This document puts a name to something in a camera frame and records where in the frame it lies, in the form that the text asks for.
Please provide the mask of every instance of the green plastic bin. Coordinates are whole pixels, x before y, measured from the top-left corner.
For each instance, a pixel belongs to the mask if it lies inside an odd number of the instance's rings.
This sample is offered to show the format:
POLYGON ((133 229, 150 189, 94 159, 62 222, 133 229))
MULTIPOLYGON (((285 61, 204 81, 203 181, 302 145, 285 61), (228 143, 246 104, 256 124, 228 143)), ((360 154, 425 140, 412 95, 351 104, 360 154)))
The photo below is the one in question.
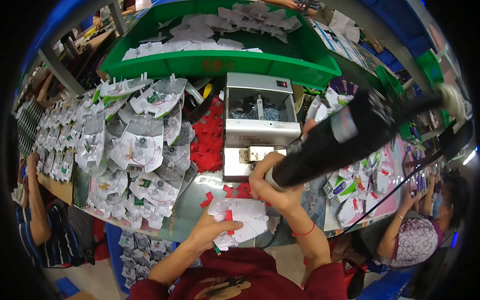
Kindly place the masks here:
MULTIPOLYGON (((288 44, 268 33, 252 34, 245 31, 215 32, 213 39, 228 38, 244 44, 245 48, 260 48, 264 53, 247 51, 180 51, 161 53, 121 61, 129 48, 137 48, 139 41, 158 35, 158 22, 177 18, 161 29, 162 36, 172 37, 169 30, 191 13, 218 14, 218 7, 232 8, 242 0, 186 0, 152 7, 138 23, 122 37, 101 66, 101 70, 117 78, 139 77, 148 72, 149 78, 220 76, 227 72, 244 72, 288 78, 294 84, 324 90, 327 84, 341 75, 340 68, 330 56, 318 34, 308 20, 296 11, 287 10, 287 17, 295 15, 302 27, 288 34, 288 44)), ((281 7, 269 5, 270 11, 281 7)))
POLYGON ((380 79, 380 82, 384 86, 387 96, 391 97, 395 101, 400 101, 398 94, 401 94, 403 99, 407 100, 407 94, 405 93, 402 84, 395 76, 393 76, 383 66, 378 66, 375 72, 377 73, 378 79, 380 79))
MULTIPOLYGON (((440 64, 438 63, 437 57, 435 54, 428 50, 422 56, 417 58, 417 64, 422 69, 425 76, 428 78, 430 83, 430 87, 438 83, 444 82, 444 76, 442 75, 442 69, 440 69, 440 64)), ((442 118, 444 119, 444 124, 446 127, 450 125, 450 115, 446 112, 446 110, 442 109, 442 118)))

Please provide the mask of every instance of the blue plastic crate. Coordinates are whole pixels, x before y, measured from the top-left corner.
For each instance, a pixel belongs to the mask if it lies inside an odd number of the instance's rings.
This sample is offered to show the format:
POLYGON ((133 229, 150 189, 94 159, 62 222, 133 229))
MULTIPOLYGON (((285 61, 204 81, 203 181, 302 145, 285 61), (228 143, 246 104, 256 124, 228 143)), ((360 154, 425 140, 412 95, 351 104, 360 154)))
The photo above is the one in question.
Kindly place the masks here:
POLYGON ((119 245, 119 240, 122 229, 110 223, 105 224, 105 229, 107 231, 108 252, 110 252, 113 274, 115 274, 120 290, 130 295, 130 289, 125 286, 125 277, 121 275, 123 262, 120 259, 120 255, 123 254, 123 248, 119 245))
POLYGON ((382 279, 380 279, 379 281, 386 282, 391 285, 403 287, 410 281, 411 278, 412 278, 412 275, 410 273, 390 271, 387 274, 385 274, 385 276, 383 276, 382 279))
POLYGON ((394 300, 398 298, 401 287, 386 282, 373 281, 358 296, 357 300, 394 300))
POLYGON ((67 296, 67 298, 72 297, 76 293, 80 292, 80 290, 67 277, 57 279, 55 280, 55 283, 57 284, 60 292, 67 296))

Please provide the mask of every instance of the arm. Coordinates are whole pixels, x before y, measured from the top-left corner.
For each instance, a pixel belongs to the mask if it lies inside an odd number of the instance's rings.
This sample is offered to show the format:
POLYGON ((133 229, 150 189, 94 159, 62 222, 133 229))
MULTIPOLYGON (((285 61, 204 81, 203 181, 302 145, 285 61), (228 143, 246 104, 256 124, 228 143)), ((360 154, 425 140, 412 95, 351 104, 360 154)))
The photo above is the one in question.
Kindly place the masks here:
POLYGON ((121 14, 124 16, 126 14, 131 13, 131 12, 135 12, 135 10, 136 10, 135 5, 132 5, 132 6, 127 7, 127 9, 124 12, 122 12, 121 14))
POLYGON ((427 191, 427 194, 425 196, 425 199, 423 200, 422 213, 424 215, 431 215, 432 214, 432 210, 433 210, 432 197, 433 197, 434 187, 435 187, 435 177, 433 175, 430 175, 428 191, 427 191))
POLYGON ((420 193, 417 193, 417 195, 414 198, 412 198, 408 193, 409 191, 410 191, 410 188, 407 188, 405 191, 405 197, 402 205, 399 207, 394 219, 388 226, 387 230, 384 233, 384 236, 382 237, 382 239, 380 240, 380 243, 378 244, 377 253, 382 257, 385 257, 385 258, 393 257, 394 255, 393 251, 395 249, 395 241, 396 241, 398 232, 400 231, 400 225, 402 225, 402 221, 403 221, 402 218, 405 217, 405 214, 410 210, 413 203, 418 201, 418 199, 420 198, 420 193))
POLYGON ((235 221, 217 222, 205 209, 186 241, 180 244, 171 255, 158 262, 150 271, 148 279, 161 283, 167 288, 170 287, 203 252, 213 248, 213 240, 220 233, 238 230, 242 226, 241 222, 235 221))
POLYGON ((262 1, 268 4, 283 6, 291 10, 297 10, 299 8, 298 4, 293 2, 293 0, 262 0, 262 1))
POLYGON ((297 200, 298 206, 295 209, 289 212, 281 212, 281 214, 295 233, 305 234, 313 227, 313 231, 309 234, 297 235, 300 249, 307 258, 306 272, 307 276, 309 276, 313 270, 324 264, 331 263, 332 260, 330 259, 330 248, 324 232, 314 225, 307 212, 301 207, 300 197, 297 200))
POLYGON ((48 225, 47 211, 43 205, 40 189, 38 188, 38 179, 36 176, 36 165, 40 156, 37 152, 33 152, 28 156, 28 190, 31 195, 30 209, 32 210, 32 220, 30 221, 30 229, 32 238, 36 246, 43 244, 50 239, 51 231, 48 225))
POLYGON ((18 176, 17 176, 17 183, 22 183, 22 168, 24 167, 25 159, 22 157, 20 158, 20 163, 18 164, 18 176))
POLYGON ((25 176, 24 182, 23 182, 23 189, 24 189, 24 200, 22 202, 22 208, 27 208, 29 206, 28 203, 28 176, 25 176))

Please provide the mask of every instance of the patterned shirt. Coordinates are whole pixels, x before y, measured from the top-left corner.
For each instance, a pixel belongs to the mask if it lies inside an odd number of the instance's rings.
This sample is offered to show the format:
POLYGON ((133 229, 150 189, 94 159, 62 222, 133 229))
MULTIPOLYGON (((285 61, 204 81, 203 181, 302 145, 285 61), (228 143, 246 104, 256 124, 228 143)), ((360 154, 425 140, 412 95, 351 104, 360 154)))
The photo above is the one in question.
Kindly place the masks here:
POLYGON ((443 240, 443 233, 431 218, 410 218, 400 225, 393 257, 380 262, 392 267, 407 267, 426 261, 443 240))
POLYGON ((30 222, 32 212, 30 208, 22 208, 15 204, 15 214, 20 233, 20 240, 34 266, 44 268, 58 264, 69 263, 72 257, 81 257, 78 243, 72 230, 67 214, 57 205, 47 210, 48 224, 50 225, 50 239, 36 246, 30 222))

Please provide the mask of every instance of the face mask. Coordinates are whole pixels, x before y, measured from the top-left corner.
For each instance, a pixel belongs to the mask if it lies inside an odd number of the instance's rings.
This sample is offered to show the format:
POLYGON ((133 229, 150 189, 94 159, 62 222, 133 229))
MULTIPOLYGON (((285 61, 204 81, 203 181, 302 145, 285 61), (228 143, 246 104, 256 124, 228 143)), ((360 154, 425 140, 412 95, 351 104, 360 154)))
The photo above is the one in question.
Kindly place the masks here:
POLYGON ((441 194, 433 194, 433 209, 432 209, 432 216, 434 219, 438 218, 440 214, 438 213, 438 209, 443 203, 442 195, 441 194))

